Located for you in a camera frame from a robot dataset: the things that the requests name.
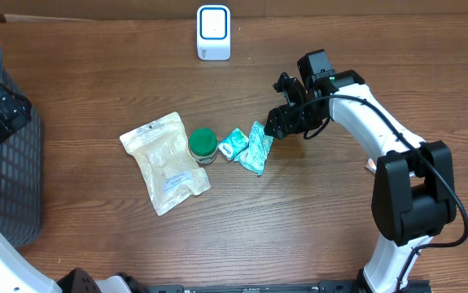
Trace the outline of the teal wet wipes pack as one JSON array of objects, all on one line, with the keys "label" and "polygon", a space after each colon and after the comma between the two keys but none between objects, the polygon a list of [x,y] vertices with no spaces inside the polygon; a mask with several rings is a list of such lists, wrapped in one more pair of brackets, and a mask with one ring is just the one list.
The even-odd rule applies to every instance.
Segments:
[{"label": "teal wet wipes pack", "polygon": [[255,121],[251,127],[249,143],[245,150],[241,151],[235,158],[244,168],[261,176],[265,169],[274,137],[265,134],[265,127]]}]

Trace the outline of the small teal tissue pack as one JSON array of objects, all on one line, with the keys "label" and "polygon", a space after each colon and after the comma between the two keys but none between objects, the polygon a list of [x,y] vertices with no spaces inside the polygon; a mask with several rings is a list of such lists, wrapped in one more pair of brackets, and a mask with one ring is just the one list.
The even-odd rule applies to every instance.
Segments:
[{"label": "small teal tissue pack", "polygon": [[249,137],[239,128],[234,129],[218,144],[218,150],[228,160],[233,160],[249,144]]}]

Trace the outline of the green cap white bottle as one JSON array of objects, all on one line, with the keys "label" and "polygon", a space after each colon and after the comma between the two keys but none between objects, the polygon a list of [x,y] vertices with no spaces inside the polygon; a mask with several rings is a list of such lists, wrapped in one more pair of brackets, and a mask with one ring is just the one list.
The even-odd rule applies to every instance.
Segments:
[{"label": "green cap white bottle", "polygon": [[210,164],[217,157],[217,136],[209,128],[196,129],[189,138],[190,152],[199,164]]}]

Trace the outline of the orange snack packet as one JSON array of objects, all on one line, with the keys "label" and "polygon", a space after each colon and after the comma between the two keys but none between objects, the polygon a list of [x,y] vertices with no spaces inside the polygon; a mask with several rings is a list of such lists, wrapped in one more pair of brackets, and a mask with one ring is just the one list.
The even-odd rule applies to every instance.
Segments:
[{"label": "orange snack packet", "polygon": [[370,170],[372,173],[376,173],[377,167],[376,167],[376,165],[375,165],[375,162],[374,162],[371,158],[368,158],[365,167],[366,167],[368,170]]}]

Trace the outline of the beige nut snack bag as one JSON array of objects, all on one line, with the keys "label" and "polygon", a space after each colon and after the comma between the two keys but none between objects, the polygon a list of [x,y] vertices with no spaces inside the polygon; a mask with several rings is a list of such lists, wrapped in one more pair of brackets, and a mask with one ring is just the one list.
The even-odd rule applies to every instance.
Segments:
[{"label": "beige nut snack bag", "polygon": [[120,142],[137,161],[157,215],[210,189],[205,169],[190,153],[185,126],[177,112],[120,135]]}]

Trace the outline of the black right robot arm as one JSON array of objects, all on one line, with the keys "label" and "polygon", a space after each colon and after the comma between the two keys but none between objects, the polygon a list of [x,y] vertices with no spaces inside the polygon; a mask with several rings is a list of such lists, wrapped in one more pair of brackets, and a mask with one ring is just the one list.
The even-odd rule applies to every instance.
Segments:
[{"label": "black right robot arm", "polygon": [[375,164],[371,211],[380,233],[370,261],[355,280],[322,281],[321,292],[428,292],[408,279],[414,262],[453,222],[461,204],[454,192],[453,159],[441,141],[426,142],[399,123],[355,71],[336,72],[327,53],[307,53],[300,77],[282,73],[273,87],[286,104],[269,111],[265,134],[310,139],[331,121],[342,125]]}]

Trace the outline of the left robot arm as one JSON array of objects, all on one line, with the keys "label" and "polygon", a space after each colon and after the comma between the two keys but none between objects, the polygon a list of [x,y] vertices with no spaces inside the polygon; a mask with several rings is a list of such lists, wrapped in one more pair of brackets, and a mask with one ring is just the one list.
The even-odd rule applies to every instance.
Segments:
[{"label": "left robot arm", "polygon": [[[0,144],[31,119],[32,104],[0,82]],[[31,266],[0,233],[0,292],[145,292],[134,278],[118,273],[95,281],[76,268],[57,282]]]}]

